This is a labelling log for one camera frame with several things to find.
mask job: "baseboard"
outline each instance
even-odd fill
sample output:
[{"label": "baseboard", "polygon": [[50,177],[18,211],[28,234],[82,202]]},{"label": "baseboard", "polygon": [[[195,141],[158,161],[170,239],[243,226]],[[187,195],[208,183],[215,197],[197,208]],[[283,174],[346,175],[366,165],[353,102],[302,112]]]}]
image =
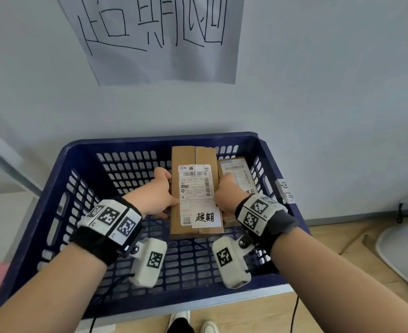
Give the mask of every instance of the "baseboard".
[{"label": "baseboard", "polygon": [[[404,215],[408,215],[408,209],[403,210]],[[356,222],[362,221],[369,218],[382,218],[382,217],[393,217],[394,219],[398,216],[398,211],[383,211],[377,213],[367,213],[367,214],[358,214],[358,215],[346,215],[338,217],[329,217],[329,218],[312,218],[310,220],[304,220],[308,226],[314,225],[326,225],[326,224],[335,224],[335,223],[347,223],[347,222]]]}]

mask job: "person's left arm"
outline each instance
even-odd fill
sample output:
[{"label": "person's left arm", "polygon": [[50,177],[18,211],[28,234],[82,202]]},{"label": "person's left arm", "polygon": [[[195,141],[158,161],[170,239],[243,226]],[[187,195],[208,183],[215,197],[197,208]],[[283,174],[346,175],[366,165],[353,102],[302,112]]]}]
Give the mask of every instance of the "person's left arm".
[{"label": "person's left arm", "polygon": [[[158,167],[148,184],[124,196],[145,217],[178,203],[169,192],[171,174]],[[0,308],[0,332],[74,332],[107,271],[106,264],[70,243]]]}]

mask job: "white shoe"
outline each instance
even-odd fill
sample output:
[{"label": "white shoe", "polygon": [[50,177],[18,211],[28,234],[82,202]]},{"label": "white shoe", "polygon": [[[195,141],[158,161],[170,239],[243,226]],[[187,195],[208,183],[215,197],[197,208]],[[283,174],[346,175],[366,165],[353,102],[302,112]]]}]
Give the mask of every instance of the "white shoe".
[{"label": "white shoe", "polygon": [[190,324],[190,311],[172,313],[172,315],[170,315],[170,321],[168,322],[167,329],[169,329],[169,327],[172,325],[172,322],[174,322],[178,318],[185,318]]},{"label": "white shoe", "polygon": [[219,333],[219,329],[213,321],[207,320],[201,327],[201,333]]}]

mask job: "white plastic container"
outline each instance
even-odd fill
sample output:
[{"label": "white plastic container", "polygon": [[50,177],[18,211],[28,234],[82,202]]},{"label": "white plastic container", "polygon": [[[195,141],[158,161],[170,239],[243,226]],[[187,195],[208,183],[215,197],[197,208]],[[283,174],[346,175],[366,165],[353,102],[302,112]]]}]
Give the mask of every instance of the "white plastic container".
[{"label": "white plastic container", "polygon": [[408,282],[408,224],[386,229],[375,249],[381,259]]}]

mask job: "black pants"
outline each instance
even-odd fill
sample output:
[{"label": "black pants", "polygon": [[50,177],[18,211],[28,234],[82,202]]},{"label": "black pants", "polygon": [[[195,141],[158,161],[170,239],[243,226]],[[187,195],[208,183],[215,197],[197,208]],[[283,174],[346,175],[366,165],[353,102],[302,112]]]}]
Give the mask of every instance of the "black pants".
[{"label": "black pants", "polygon": [[172,325],[168,328],[167,333],[195,333],[193,328],[189,325],[186,318],[178,318],[172,322]]}]

